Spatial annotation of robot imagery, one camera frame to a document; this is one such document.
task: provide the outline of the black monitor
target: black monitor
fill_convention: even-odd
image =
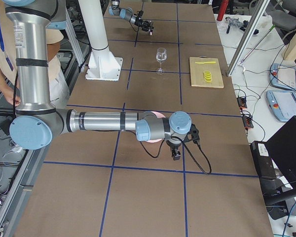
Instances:
[[[287,190],[283,185],[275,187],[275,192],[268,192],[264,197],[265,204],[282,205],[283,201],[291,199],[293,205],[296,197],[296,116],[286,122],[265,144],[269,156],[278,166],[293,189]]]

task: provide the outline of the white shorts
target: white shorts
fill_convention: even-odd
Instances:
[[[57,109],[64,109],[69,100],[69,88],[63,72],[60,70],[57,77],[49,82],[50,101]]]

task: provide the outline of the beige shirt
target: beige shirt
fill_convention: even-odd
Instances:
[[[13,30],[13,23],[7,18],[5,15],[4,3],[0,1],[0,27],[2,32],[2,38],[4,42],[5,53],[7,54],[8,58],[10,59],[14,70],[12,71],[9,67],[5,59],[5,55],[0,47],[0,69],[2,73],[14,84],[15,76],[16,76],[16,51],[15,51],[15,40],[14,40],[14,30]],[[58,30],[46,30],[46,43],[53,44],[61,41],[63,39],[63,35]],[[58,73],[60,72],[60,62],[55,56],[49,63],[48,63],[48,77],[49,80],[53,80],[57,77]]]

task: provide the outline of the person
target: person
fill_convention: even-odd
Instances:
[[[69,88],[57,58],[62,39],[60,31],[46,29],[50,100],[56,108],[64,108],[69,99]],[[0,0],[0,91],[10,104],[13,104],[13,89],[7,85],[5,78],[14,84],[17,73],[15,61],[13,23],[6,16],[4,3]],[[15,104],[20,104],[19,96],[16,96]]]

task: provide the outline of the table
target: table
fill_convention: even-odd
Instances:
[[[224,89],[190,86],[190,56],[216,57],[227,69],[211,7],[121,6],[143,9],[154,34],[135,33],[106,13],[110,50],[124,60],[120,79],[89,81],[80,74],[68,108],[166,116],[186,111],[200,130],[213,174],[200,172],[184,149],[179,161],[167,147],[151,159],[127,132],[64,134],[50,147],[15,237],[273,236],[231,78],[223,76]],[[168,51],[162,76],[155,73],[161,46]],[[159,145],[145,143],[152,153]],[[197,159],[207,170],[202,156]]]
[[[250,16],[235,16],[235,15],[225,15],[225,17],[239,18],[239,21],[250,20]],[[223,29],[221,23],[219,23],[219,29]],[[272,18],[271,16],[264,16],[260,19],[260,22],[257,26],[257,29],[260,30],[258,35],[255,35],[251,38],[247,48],[252,48],[259,39],[266,34],[268,29],[272,26]],[[226,56],[226,61],[229,64],[234,52],[237,47],[240,39],[243,35],[243,31],[231,28],[229,34],[226,33],[226,30],[219,31],[220,38],[222,41],[222,45],[224,47],[224,52]],[[262,43],[258,46],[258,49],[265,49],[268,51],[255,50],[245,61],[244,65],[246,70],[250,70],[252,72],[263,72],[269,70],[270,65],[274,61],[276,54],[280,51],[279,55],[275,59],[275,63],[281,63],[283,60],[282,52],[285,52],[286,47],[282,47],[283,42],[277,32],[273,30],[270,34],[262,41]],[[241,59],[250,51],[250,49],[246,49],[244,55]],[[283,61],[282,65],[293,66],[296,65],[295,62],[292,61]],[[264,72],[261,74],[255,74],[251,72],[245,72],[243,75],[242,67],[236,67],[235,71],[232,74],[232,81],[234,85],[234,89],[241,89],[245,91],[247,95],[251,95],[248,97],[248,109],[251,114],[254,113],[253,119],[257,123],[259,123],[263,129],[265,130],[265,135],[263,130],[254,122],[254,129],[249,130],[248,132],[248,142],[251,143],[255,140],[260,141],[264,136],[264,141],[267,141],[280,127],[284,125],[283,122],[280,122],[273,115],[268,101],[266,99],[266,91],[277,88],[269,86],[267,90],[266,87],[269,84],[269,72]],[[261,99],[257,102],[256,98],[252,96],[261,95]],[[286,222],[286,218],[281,218],[277,221],[274,221],[270,218],[270,222],[272,225],[273,232],[276,234],[282,234],[284,223]],[[292,236],[292,232],[296,232],[296,217],[292,217],[290,219],[290,223],[293,225],[292,228],[287,228],[287,234]]]

